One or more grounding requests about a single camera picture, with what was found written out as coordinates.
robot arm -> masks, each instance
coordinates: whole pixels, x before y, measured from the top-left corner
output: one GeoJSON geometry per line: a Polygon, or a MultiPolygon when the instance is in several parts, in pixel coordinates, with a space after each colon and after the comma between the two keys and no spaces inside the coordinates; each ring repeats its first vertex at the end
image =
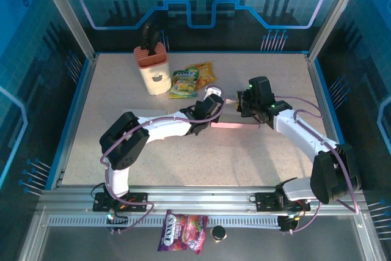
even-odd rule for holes
{"type": "Polygon", "coordinates": [[[348,193],[342,169],[330,147],[340,155],[353,188],[360,188],[356,157],[350,145],[340,145],[323,136],[296,116],[295,110],[287,102],[276,101],[267,77],[249,80],[249,87],[248,90],[238,92],[237,110],[241,116],[252,116],[260,123],[268,124],[299,147],[313,163],[310,178],[294,178],[279,185],[282,186],[280,193],[285,202],[318,199],[328,204],[348,193]]]}
{"type": "Polygon", "coordinates": [[[130,137],[121,142],[106,158],[106,162],[110,164],[109,182],[113,193],[118,197],[122,197],[128,193],[129,168],[137,160],[146,144],[169,136],[198,135],[198,133],[205,129],[209,125],[209,122],[202,122],[202,120],[211,119],[215,116],[224,103],[220,96],[221,91],[217,87],[207,88],[203,101],[198,101],[194,109],[184,108],[173,114],[164,116],[173,117],[175,120],[162,120],[161,117],[136,117],[132,112],[124,113],[100,138],[103,153],[127,131],[145,122],[151,121],[151,123],[136,130],[130,137]]]}

work surface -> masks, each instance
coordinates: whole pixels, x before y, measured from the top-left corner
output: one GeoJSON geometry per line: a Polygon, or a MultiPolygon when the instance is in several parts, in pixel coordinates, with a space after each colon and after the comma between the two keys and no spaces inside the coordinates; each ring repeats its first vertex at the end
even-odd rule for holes
{"type": "MultiPolygon", "coordinates": [[[[267,76],[276,95],[297,96],[316,103],[303,54],[175,53],[169,54],[171,73],[187,65],[212,61],[227,98],[248,88],[248,80],[267,76]]],[[[198,99],[204,96],[199,91],[198,99]]],[[[170,113],[196,99],[170,100],[168,93],[147,93],[132,54],[100,54],[63,185],[95,185],[104,181],[99,163],[99,138],[125,108],[166,109],[170,113]]],[[[295,109],[316,111],[296,100],[295,109]]],[[[309,124],[324,133],[323,123],[307,115],[309,124]]],[[[310,176],[312,163],[288,139],[266,125],[259,130],[208,128],[198,136],[170,137],[144,147],[130,168],[130,185],[276,185],[310,176]]]]}

food package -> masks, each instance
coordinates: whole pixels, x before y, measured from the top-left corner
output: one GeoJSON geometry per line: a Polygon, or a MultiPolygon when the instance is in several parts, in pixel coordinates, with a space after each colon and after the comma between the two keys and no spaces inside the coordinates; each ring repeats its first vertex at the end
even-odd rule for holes
{"type": "Polygon", "coordinates": [[[199,69],[189,67],[186,70],[177,70],[173,74],[172,87],[169,98],[193,98],[197,96],[197,80],[199,69]]]}
{"type": "Polygon", "coordinates": [[[207,216],[166,213],[158,251],[192,249],[199,255],[205,241],[207,216]]]}
{"type": "Polygon", "coordinates": [[[217,80],[216,76],[213,73],[212,70],[212,62],[204,62],[203,64],[192,64],[189,65],[187,68],[196,67],[199,69],[199,77],[197,80],[197,90],[202,88],[203,86],[214,82],[217,80]]]}

black lid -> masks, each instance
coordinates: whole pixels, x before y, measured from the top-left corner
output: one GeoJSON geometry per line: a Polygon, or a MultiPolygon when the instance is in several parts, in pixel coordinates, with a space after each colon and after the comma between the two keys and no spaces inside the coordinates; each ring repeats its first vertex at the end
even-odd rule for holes
{"type": "Polygon", "coordinates": [[[225,229],[222,227],[222,226],[215,226],[213,229],[212,229],[212,237],[216,240],[216,241],[221,241],[225,238],[226,236],[226,232],[225,232],[225,229]]]}

transparent wall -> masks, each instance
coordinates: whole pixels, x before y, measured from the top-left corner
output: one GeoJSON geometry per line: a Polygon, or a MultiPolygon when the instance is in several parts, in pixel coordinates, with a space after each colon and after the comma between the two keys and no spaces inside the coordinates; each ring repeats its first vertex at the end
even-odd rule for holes
{"type": "MultiPolygon", "coordinates": [[[[390,205],[391,0],[350,0],[318,59],[345,141],[356,150],[367,202],[390,205]]],[[[379,232],[391,229],[385,219],[376,217],[385,221],[379,232]]],[[[389,240],[382,244],[390,250],[389,240]]]]}
{"type": "Polygon", "coordinates": [[[16,260],[85,58],[52,0],[0,11],[0,260],[16,260]]]}
{"type": "Polygon", "coordinates": [[[168,50],[307,51],[334,0],[70,0],[95,51],[131,51],[145,22],[168,50]]]}

